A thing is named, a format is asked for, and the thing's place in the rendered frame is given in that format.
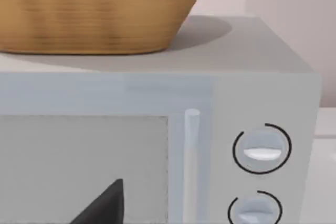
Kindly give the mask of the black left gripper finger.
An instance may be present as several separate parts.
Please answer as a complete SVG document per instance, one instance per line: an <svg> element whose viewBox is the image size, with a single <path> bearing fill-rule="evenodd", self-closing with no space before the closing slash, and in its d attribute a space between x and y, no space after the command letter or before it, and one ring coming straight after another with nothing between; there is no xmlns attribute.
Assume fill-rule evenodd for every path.
<svg viewBox="0 0 336 224"><path fill-rule="evenodd" d="M123 224L123 179L115 180L69 224Z"/></svg>

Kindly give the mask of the pale microwave door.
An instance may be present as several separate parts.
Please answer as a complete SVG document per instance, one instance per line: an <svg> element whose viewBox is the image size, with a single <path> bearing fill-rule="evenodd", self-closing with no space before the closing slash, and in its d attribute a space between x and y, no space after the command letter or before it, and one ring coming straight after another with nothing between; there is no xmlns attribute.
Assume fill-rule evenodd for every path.
<svg viewBox="0 0 336 224"><path fill-rule="evenodd" d="M66 223L118 178L126 222L182 224L187 109L205 221L214 90L203 73L0 72L0 224Z"/></svg>

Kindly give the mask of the pale microwave knob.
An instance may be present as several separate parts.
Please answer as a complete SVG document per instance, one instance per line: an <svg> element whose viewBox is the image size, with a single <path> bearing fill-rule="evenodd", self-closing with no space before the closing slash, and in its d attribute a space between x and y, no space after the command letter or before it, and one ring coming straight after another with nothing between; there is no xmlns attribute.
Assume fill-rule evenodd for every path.
<svg viewBox="0 0 336 224"><path fill-rule="evenodd" d="M266 196L251 196L240 199L235 210L239 224L274 224L277 207Z"/></svg>
<svg viewBox="0 0 336 224"><path fill-rule="evenodd" d="M281 134L271 129L247 133L241 144L243 162L256 172L277 167L287 150Z"/></svg>

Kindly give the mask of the pale microwave oven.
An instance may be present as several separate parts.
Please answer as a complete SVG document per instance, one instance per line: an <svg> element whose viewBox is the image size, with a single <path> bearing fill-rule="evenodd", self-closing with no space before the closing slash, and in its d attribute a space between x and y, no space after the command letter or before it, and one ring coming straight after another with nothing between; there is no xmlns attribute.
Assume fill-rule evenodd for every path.
<svg viewBox="0 0 336 224"><path fill-rule="evenodd" d="M169 49L135 56L0 53L0 72L203 73L214 77L207 219L239 224L240 199L266 196L274 224L299 224L321 77L257 17L191 16ZM256 172L243 162L241 140L255 130L281 134L277 167Z"/></svg>

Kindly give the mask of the woven wicker basket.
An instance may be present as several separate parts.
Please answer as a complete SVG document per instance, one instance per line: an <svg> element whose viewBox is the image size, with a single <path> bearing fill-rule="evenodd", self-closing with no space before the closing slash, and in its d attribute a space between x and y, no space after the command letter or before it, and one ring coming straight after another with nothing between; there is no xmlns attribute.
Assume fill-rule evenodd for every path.
<svg viewBox="0 0 336 224"><path fill-rule="evenodd" d="M197 0L0 0L0 51L128 55L169 47Z"/></svg>

